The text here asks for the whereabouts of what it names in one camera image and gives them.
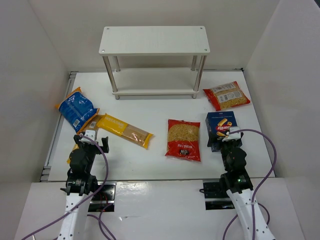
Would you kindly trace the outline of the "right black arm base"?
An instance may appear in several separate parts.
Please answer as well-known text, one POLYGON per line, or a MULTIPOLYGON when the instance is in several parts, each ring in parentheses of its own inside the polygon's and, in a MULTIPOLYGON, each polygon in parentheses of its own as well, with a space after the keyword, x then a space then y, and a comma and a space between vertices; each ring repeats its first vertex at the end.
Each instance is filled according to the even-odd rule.
POLYGON ((203 187, 199 190, 204 195, 205 209, 209 210, 230 210, 234 209, 231 199, 223 190, 219 180, 203 180, 203 187))

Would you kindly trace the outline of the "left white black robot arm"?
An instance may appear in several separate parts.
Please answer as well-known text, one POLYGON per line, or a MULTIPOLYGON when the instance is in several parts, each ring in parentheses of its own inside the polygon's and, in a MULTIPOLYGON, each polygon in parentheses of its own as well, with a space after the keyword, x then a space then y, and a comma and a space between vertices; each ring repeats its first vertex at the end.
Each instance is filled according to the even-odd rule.
POLYGON ((96 155, 108 153, 108 138, 102 139, 102 146, 97 147, 97 132, 86 130, 73 137, 76 148, 69 154, 69 170, 67 172, 65 213, 59 231, 59 240, 83 240, 86 218, 92 197, 98 188, 97 178, 91 174, 96 155))

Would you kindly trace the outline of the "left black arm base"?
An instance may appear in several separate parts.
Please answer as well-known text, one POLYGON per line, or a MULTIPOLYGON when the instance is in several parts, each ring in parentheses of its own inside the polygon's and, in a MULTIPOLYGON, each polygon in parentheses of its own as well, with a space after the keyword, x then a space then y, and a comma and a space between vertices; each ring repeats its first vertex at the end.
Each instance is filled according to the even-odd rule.
POLYGON ((102 189, 90 200, 89 213, 114 212, 116 183, 107 182, 102 189))

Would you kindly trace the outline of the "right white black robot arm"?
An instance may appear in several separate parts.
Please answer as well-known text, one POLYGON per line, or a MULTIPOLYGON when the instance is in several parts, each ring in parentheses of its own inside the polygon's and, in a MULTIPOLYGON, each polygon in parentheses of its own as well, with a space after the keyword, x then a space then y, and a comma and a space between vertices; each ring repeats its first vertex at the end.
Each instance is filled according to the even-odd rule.
POLYGON ((220 148, 225 173, 220 177, 223 191, 230 198, 246 240, 274 240, 261 212, 251 179, 246 171, 246 152, 237 140, 223 141, 220 148))

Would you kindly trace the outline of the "blue orange pasta bag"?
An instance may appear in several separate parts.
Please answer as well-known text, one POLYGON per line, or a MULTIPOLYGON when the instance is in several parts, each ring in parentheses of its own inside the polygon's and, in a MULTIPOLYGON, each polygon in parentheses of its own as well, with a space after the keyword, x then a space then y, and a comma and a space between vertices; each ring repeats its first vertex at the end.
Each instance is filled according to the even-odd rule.
POLYGON ((69 122, 77 134, 80 134, 100 111, 83 95, 80 87, 69 93, 61 103, 55 105, 55 108, 69 122))

